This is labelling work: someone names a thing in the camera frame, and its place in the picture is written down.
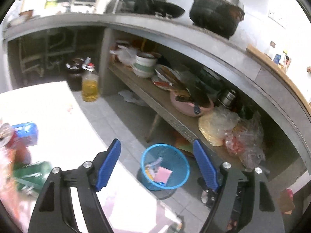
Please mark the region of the blue toothpaste box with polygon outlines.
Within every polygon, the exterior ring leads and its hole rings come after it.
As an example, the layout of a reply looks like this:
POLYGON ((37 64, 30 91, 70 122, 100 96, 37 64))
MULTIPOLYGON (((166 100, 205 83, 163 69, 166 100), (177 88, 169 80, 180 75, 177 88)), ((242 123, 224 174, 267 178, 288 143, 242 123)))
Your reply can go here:
POLYGON ((13 125, 13 129, 26 147, 38 144, 38 128, 34 122, 13 125))

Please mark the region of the blue mesh trash basket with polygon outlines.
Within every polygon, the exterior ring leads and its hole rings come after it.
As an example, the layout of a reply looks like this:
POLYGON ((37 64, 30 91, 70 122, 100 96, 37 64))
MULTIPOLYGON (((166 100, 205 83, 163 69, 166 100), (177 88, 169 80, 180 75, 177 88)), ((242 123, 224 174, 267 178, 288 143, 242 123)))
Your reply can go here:
POLYGON ((185 155, 168 144, 148 147, 141 156, 140 164, 140 181, 150 191, 175 190, 184 185, 190 176, 190 166, 185 155), (160 166, 172 171, 166 185, 153 181, 160 166))

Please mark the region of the concrete kitchen counter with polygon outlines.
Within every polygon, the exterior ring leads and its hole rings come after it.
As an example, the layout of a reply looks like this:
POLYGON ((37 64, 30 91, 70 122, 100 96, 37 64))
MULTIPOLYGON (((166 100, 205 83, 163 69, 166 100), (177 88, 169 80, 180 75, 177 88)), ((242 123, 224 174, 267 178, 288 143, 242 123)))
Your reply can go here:
POLYGON ((50 28, 104 26, 172 48, 230 81, 265 110, 290 139, 310 168, 310 115, 269 68, 265 68, 229 40, 208 30, 173 19, 136 14, 70 13, 31 19, 3 32, 11 41, 50 28))

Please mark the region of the green-label clear plastic bottle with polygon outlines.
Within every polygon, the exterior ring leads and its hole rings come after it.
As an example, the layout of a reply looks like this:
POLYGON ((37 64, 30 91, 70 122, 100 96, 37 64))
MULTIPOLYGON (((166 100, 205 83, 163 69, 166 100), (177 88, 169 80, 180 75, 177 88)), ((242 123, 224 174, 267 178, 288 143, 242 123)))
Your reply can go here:
POLYGON ((38 195, 48 178, 52 166, 49 162, 36 162, 13 171, 17 190, 27 195, 38 195))

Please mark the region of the red contents plastic bag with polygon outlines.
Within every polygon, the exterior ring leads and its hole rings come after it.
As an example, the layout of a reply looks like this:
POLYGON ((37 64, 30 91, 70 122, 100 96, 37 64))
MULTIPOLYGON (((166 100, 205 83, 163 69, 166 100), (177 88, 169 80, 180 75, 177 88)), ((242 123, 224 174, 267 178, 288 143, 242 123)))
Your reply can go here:
POLYGON ((225 146, 228 153, 237 156, 247 169, 254 169, 265 160, 264 131, 261 115, 256 111, 252 118, 241 119, 239 123, 226 133, 225 146))

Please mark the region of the yellow bag of food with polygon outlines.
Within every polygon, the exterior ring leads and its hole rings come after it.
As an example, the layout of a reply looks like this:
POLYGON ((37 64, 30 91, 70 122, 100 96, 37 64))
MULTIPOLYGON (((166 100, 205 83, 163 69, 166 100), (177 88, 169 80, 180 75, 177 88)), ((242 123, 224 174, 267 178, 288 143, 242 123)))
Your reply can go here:
POLYGON ((226 133, 230 132, 239 121, 237 113, 220 106, 199 117, 198 127, 212 146, 220 147, 224 143, 226 133))

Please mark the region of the pink paper in basket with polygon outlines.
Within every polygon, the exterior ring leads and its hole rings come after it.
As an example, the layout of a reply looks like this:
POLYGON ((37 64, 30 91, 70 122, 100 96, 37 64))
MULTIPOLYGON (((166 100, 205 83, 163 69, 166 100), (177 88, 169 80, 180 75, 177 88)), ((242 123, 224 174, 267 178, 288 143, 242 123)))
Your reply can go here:
POLYGON ((153 181, 156 183, 159 183, 160 185, 166 185, 171 174, 172 174, 172 171, 170 169, 166 169, 160 166, 158 168, 158 171, 155 174, 153 181))

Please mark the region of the wooden shelf board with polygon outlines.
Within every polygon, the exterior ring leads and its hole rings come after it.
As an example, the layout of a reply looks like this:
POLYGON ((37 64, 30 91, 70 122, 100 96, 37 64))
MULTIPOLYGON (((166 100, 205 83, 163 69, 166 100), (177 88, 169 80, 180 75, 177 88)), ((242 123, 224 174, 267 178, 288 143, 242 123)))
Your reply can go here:
POLYGON ((243 170, 239 158, 230 156, 224 146, 212 146, 202 135, 198 127, 198 118, 186 116, 175 109, 170 101, 170 93, 153 85, 150 79, 137 77, 120 63, 110 64, 109 70, 126 86, 143 99, 157 114, 179 132, 187 141, 193 143, 200 139, 210 151, 233 167, 243 170))

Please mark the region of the yellow cooking oil bottle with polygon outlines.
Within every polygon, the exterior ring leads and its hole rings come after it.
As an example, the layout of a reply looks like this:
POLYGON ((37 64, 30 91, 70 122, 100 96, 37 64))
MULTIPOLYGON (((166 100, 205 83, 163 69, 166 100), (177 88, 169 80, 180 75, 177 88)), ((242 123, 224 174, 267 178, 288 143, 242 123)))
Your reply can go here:
POLYGON ((94 102, 99 96, 99 76, 93 63, 83 65, 82 99, 85 102, 94 102))

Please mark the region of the pink plastic basin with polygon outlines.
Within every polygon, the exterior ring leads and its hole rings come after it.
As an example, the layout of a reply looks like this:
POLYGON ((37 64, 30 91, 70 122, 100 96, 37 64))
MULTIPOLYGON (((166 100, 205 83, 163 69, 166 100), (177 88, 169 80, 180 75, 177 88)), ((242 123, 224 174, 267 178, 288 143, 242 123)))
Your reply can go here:
POLYGON ((175 92, 170 92, 170 101, 174 108, 179 111, 180 113, 189 116, 189 117, 200 117, 205 113, 213 110, 214 104, 211 99, 209 99, 209 103, 205 106, 200 107, 200 113, 195 113, 195 105, 192 102, 180 102, 176 100, 177 95, 175 92))

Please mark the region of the wooden cutting board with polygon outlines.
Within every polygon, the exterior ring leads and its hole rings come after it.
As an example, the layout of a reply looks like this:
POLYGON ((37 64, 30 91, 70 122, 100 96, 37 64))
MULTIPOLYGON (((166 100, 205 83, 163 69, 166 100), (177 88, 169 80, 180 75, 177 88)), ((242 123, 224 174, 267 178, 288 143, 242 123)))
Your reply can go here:
POLYGON ((257 62, 259 62, 259 64, 263 65, 265 68, 271 69, 277 79, 288 88, 290 93, 302 106, 303 110, 310 115, 310 105, 303 94, 293 83, 293 81, 267 55, 252 46, 252 44, 247 45, 246 52, 257 62))

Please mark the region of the stacked plates on shelf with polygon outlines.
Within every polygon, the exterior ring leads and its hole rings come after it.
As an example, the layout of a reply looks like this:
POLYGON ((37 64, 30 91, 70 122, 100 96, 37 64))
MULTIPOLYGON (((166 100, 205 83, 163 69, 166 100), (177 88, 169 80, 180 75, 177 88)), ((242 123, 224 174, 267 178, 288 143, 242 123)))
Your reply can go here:
POLYGON ((164 65, 157 64, 155 66, 155 75, 151 78, 151 81, 153 82, 153 84, 156 87, 158 87, 162 90, 166 90, 166 91, 178 89, 179 88, 178 84, 176 84, 172 80, 170 80, 168 78, 167 73, 164 70, 168 70, 177 79, 180 79, 180 76, 173 69, 171 69, 167 66, 164 66, 164 65))

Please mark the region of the white plastic bag on shelf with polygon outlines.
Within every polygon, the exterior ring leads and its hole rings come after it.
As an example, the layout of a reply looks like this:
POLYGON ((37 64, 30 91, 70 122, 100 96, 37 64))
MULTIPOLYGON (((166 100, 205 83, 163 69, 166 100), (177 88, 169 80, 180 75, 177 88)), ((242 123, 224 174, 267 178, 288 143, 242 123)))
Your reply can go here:
POLYGON ((136 48, 122 45, 117 46, 115 50, 110 50, 110 53, 116 55, 118 60, 125 66, 133 66, 138 52, 136 48))

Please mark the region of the stacked white green bowls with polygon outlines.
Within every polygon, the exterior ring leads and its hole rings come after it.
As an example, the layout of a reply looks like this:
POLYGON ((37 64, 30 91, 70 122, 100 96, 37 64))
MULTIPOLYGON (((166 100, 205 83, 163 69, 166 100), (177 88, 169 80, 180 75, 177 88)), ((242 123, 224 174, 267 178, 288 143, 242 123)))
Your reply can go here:
POLYGON ((155 74, 155 66, 158 59, 149 53, 138 52, 132 70, 137 77, 151 78, 155 74))

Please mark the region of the black frying pan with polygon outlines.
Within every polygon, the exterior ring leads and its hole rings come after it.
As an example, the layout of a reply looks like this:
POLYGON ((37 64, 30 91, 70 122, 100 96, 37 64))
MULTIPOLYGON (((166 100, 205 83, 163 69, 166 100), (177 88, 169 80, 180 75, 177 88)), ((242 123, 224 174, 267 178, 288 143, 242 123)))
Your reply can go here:
POLYGON ((185 12, 185 10, 182 7, 167 1, 145 0, 145 2, 150 15, 167 18, 179 18, 185 12))

